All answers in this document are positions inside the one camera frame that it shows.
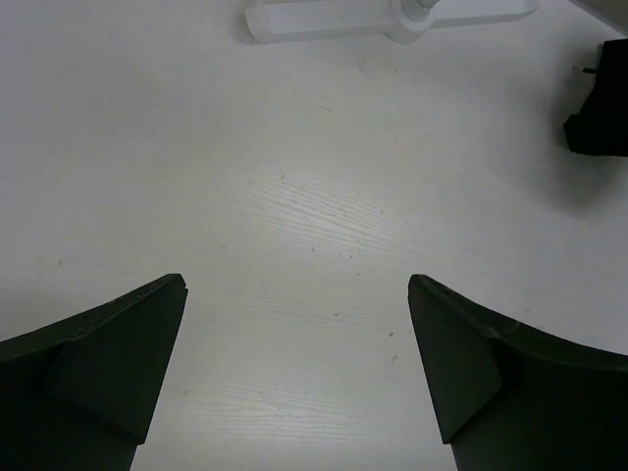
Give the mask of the black trousers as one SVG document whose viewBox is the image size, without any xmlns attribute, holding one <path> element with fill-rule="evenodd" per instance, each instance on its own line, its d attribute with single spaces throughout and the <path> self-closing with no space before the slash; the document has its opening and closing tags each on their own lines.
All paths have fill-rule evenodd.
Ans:
<svg viewBox="0 0 628 471">
<path fill-rule="evenodd" d="M 580 111 L 563 124 L 567 147 L 587 156 L 627 157 L 627 39 L 606 41 Z"/>
</svg>

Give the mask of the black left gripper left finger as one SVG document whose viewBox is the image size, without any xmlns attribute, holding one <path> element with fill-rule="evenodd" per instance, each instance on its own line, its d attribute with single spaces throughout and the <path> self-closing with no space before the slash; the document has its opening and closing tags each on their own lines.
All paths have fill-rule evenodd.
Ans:
<svg viewBox="0 0 628 471">
<path fill-rule="evenodd" d="M 128 470 L 147 439 L 187 298 L 168 274 L 1 343 L 4 470 Z"/>
</svg>

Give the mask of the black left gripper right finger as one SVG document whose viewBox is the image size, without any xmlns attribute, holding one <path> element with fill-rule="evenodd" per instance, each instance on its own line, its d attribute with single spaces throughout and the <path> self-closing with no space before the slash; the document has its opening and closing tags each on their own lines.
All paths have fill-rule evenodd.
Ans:
<svg viewBox="0 0 628 471">
<path fill-rule="evenodd" d="M 627 359 L 545 333 L 415 275 L 408 303 L 460 470 L 623 470 Z"/>
</svg>

